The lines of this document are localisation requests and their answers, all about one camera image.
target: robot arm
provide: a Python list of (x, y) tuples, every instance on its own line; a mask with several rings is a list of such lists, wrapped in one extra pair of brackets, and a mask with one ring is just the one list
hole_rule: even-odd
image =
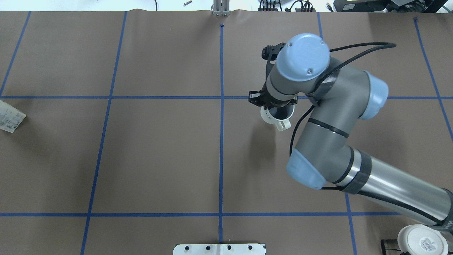
[[(266, 83), (249, 92), (249, 101), (264, 108), (297, 103), (303, 92), (316, 106), (293, 153), (287, 172), (298, 182), (321, 189), (326, 182), (339, 190), (362, 194), (436, 230), (453, 231), (453, 194), (346, 145), (358, 119), (374, 117), (388, 96), (385, 82), (367, 71), (330, 57), (328, 46), (314, 34), (299, 34), (287, 44), (268, 46), (275, 65)], [(320, 85), (318, 79), (332, 73)]]

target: white mug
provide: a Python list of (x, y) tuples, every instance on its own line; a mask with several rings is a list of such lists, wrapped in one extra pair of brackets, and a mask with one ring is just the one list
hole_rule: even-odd
[(271, 108), (264, 110), (261, 107), (261, 118), (269, 124), (275, 124), (279, 131), (283, 131), (291, 127), (289, 118), (293, 116), (294, 105), (286, 105), (280, 108)]

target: label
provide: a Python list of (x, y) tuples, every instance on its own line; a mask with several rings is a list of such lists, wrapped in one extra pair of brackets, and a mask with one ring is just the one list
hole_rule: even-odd
[(427, 252), (435, 252), (438, 245), (432, 238), (422, 237), (420, 239), (420, 247)]
[(25, 117), (26, 115), (16, 108), (0, 101), (0, 129), (12, 133)]
[(343, 6), (343, 10), (352, 10), (356, 4), (348, 4)]

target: light blue joint cap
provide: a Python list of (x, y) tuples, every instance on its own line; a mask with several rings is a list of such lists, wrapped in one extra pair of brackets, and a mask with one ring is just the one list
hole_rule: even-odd
[(389, 87), (383, 80), (374, 77), (368, 71), (365, 71), (365, 73), (370, 79), (370, 99), (360, 119), (371, 119), (376, 116), (386, 103), (389, 95)]
[(320, 190), (326, 184), (326, 179), (297, 149), (289, 157), (286, 171), (296, 181), (315, 190)]
[(277, 56), (277, 70), (288, 80), (303, 82), (318, 77), (329, 65), (327, 44), (315, 34), (291, 38)]

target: cable connector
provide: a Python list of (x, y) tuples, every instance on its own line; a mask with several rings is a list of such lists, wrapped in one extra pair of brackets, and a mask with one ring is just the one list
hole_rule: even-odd
[(333, 12), (332, 6), (329, 3), (326, 3), (326, 7), (329, 11)]

